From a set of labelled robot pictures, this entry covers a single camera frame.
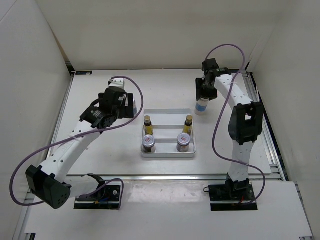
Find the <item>blue-label salt shaker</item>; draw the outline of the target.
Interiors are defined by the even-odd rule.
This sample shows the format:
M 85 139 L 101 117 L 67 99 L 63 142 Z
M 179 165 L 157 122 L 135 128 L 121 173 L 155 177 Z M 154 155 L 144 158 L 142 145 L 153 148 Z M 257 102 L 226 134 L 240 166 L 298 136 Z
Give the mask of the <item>blue-label salt shaker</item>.
M 138 108 L 137 108 L 137 104 L 136 104 L 136 99 L 133 98 L 133 116 L 135 117 L 138 113 Z
M 207 109 L 209 102 L 210 100 L 208 98 L 200 98 L 199 100 L 197 100 L 194 113 L 198 116 L 203 115 Z

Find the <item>yellow-label sauce bottle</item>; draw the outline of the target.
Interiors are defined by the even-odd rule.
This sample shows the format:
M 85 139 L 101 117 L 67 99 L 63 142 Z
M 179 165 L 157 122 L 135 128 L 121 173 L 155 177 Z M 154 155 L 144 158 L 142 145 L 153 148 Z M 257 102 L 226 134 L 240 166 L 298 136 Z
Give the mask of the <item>yellow-label sauce bottle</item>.
M 151 121 L 151 118 L 149 115 L 144 116 L 144 133 L 146 135 L 153 135 L 154 134 L 152 121 Z
M 192 127 L 193 127 L 193 116 L 189 114 L 186 116 L 182 132 L 191 136 Z

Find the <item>white-lid spice jar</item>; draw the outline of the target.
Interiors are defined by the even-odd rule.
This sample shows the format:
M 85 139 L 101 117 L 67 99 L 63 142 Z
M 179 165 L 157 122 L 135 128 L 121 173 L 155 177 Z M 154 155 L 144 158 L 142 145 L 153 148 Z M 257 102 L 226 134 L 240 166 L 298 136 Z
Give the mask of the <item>white-lid spice jar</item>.
M 156 152 L 156 141 L 153 135 L 147 134 L 142 138 L 141 149 L 143 153 Z
M 180 133 L 177 137 L 176 149 L 181 153 L 186 153 L 189 150 L 191 136 L 187 133 Z

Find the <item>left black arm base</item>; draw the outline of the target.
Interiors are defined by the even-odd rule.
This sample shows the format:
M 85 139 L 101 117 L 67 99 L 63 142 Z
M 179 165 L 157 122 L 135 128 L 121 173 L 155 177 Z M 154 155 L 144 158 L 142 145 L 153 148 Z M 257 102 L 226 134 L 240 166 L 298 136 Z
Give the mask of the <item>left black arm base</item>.
M 76 197 L 74 209 L 120 210 L 125 186 L 123 180 L 120 178 L 104 180 L 93 173 L 89 173 L 88 176 L 98 183 L 98 191 L 90 195 Z

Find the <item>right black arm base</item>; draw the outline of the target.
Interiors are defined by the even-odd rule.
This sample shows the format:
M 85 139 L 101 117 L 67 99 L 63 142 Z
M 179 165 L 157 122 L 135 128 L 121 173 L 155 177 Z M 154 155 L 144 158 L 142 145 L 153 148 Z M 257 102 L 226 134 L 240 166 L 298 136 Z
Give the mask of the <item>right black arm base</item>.
M 256 196 L 252 184 L 247 188 L 232 189 L 235 185 L 227 180 L 224 184 L 210 184 L 203 188 L 209 194 L 212 212 L 257 211 Z

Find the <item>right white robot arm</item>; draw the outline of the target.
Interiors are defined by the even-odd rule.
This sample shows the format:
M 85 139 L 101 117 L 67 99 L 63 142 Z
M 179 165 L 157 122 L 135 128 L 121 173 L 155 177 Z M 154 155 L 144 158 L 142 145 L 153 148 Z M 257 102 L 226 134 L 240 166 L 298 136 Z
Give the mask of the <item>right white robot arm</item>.
M 204 77 L 195 79 L 195 113 L 205 112 L 209 101 L 221 94 L 232 110 L 228 133 L 232 139 L 232 162 L 227 173 L 224 193 L 230 200 L 238 199 L 249 187 L 248 165 L 251 151 L 262 133 L 264 108 L 250 99 L 234 82 L 228 68 L 219 67 L 214 58 L 202 62 Z

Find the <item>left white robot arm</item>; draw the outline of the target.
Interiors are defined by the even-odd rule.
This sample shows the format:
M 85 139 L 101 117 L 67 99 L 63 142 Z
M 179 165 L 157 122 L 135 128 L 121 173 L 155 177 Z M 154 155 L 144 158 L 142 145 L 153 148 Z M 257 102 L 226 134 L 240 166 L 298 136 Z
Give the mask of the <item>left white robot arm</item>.
M 110 86 L 79 117 L 70 141 L 61 144 L 39 166 L 31 165 L 26 178 L 31 192 L 53 209 L 62 207 L 69 198 L 91 197 L 100 200 L 105 194 L 101 177 L 88 173 L 70 180 L 67 175 L 89 145 L 118 119 L 134 117 L 134 95 Z

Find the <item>white divided tray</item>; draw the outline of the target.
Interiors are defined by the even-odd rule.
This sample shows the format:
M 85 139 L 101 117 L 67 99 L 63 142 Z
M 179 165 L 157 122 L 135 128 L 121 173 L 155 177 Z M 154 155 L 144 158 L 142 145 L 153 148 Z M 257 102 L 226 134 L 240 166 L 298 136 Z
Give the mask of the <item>white divided tray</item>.
M 187 116 L 192 115 L 191 109 L 146 109 L 143 114 L 150 117 L 155 139 L 154 152 L 146 152 L 141 149 L 141 155 L 144 158 L 191 159 L 196 155 L 196 137 L 193 125 L 190 127 L 190 143 L 186 147 L 187 151 L 181 152 L 177 149 L 178 136 L 183 133 Z

